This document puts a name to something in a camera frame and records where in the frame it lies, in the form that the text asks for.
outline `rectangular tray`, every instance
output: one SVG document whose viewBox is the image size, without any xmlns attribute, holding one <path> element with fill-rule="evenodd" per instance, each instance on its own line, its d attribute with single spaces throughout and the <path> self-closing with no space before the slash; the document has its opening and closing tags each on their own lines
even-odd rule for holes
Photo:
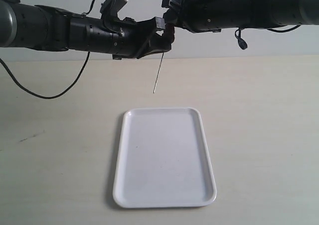
<svg viewBox="0 0 319 225">
<path fill-rule="evenodd" d="M 125 114 L 113 197 L 123 208 L 202 207 L 215 200 L 197 110 L 134 109 Z"/>
</svg>

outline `beige table surface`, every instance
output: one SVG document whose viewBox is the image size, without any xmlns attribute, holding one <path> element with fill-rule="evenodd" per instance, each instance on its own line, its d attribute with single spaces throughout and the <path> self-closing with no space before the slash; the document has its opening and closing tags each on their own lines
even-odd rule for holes
<svg viewBox="0 0 319 225">
<path fill-rule="evenodd" d="M 81 64 L 9 66 L 49 96 Z M 153 95 L 158 65 L 90 61 L 53 101 L 27 95 L 0 70 L 1 225 L 319 224 L 319 56 L 164 60 Z M 143 107 L 201 112 L 218 190 L 211 206 L 114 204 L 121 116 Z"/>
</svg>

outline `white wall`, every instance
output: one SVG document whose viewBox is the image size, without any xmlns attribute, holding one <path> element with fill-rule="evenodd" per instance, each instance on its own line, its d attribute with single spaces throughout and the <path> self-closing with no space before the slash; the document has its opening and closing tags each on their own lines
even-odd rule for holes
<svg viewBox="0 0 319 225">
<path fill-rule="evenodd" d="M 88 10 L 91 0 L 22 0 L 25 4 L 46 4 L 65 8 L 74 12 Z M 92 16 L 99 17 L 98 7 Z M 119 13 L 120 18 L 133 17 L 136 20 L 146 20 L 154 16 L 162 16 L 165 12 L 161 8 L 161 0 L 130 0 L 129 4 Z M 295 55 L 319 54 L 319 27 L 304 26 L 287 34 L 275 34 L 264 30 L 247 29 L 243 37 L 249 44 L 246 51 L 242 51 L 234 37 L 233 29 L 222 33 L 192 34 L 186 30 L 177 29 L 176 42 L 173 50 L 166 54 L 166 58 L 202 58 L 202 57 L 233 57 L 256 55 Z M 0 57 L 6 61 L 54 61 L 81 60 L 85 58 L 82 52 L 50 53 L 36 52 L 29 49 L 0 49 Z M 92 55 L 94 59 L 110 59 L 110 55 Z"/>
<path fill-rule="evenodd" d="M 1 225 L 319 224 L 318 56 L 90 61 L 54 101 L 0 71 Z M 52 95 L 82 62 L 10 63 Z M 197 108 L 217 183 L 211 206 L 119 210 L 112 202 L 121 114 Z"/>
</svg>

